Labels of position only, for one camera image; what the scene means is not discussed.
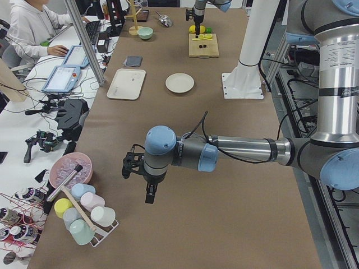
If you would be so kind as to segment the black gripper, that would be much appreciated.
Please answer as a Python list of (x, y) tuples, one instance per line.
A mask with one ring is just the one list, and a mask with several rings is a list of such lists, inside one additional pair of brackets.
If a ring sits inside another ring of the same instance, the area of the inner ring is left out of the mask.
[(166, 172), (162, 173), (161, 175), (152, 175), (147, 171), (144, 172), (143, 177), (147, 182), (145, 203), (148, 204), (154, 203), (158, 184), (164, 180), (165, 176), (166, 176)]
[(203, 15), (194, 15), (194, 23), (195, 23), (195, 38), (198, 38), (200, 35), (200, 25), (204, 20)]

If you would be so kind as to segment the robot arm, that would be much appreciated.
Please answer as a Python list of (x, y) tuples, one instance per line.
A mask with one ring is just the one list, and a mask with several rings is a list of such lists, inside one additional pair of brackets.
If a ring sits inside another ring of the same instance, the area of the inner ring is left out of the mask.
[(223, 12), (227, 12), (231, 6), (231, 2), (232, 2), (231, 0), (213, 0), (213, 1), (196, 0), (194, 7), (192, 9), (194, 23), (195, 23), (195, 37), (197, 38), (200, 34), (200, 26), (204, 20), (205, 9), (207, 4), (211, 4)]
[(146, 135), (141, 160), (153, 203), (170, 165), (211, 172), (219, 154), (247, 163), (292, 166), (343, 191), (358, 187), (358, 2), (290, 1), (290, 43), (320, 44), (317, 129), (310, 138), (279, 140), (187, 134), (177, 137), (166, 126)]

